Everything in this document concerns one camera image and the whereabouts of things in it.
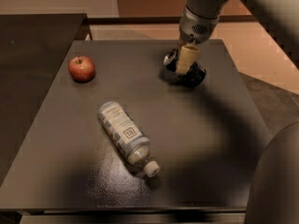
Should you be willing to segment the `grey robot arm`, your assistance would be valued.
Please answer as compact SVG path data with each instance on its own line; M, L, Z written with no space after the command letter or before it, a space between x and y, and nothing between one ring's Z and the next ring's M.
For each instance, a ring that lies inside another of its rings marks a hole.
M179 21L184 42L203 43L211 33L196 23L216 24L228 0L187 0ZM240 0L294 65L299 65L299 0ZM244 224L299 224L299 122L278 132L263 151L249 192Z

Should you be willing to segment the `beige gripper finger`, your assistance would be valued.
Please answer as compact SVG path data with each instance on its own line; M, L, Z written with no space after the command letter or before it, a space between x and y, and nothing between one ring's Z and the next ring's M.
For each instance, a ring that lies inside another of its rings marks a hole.
M197 60L200 54L196 46L184 45L178 50L178 61L176 64L176 73L186 75L192 64Z

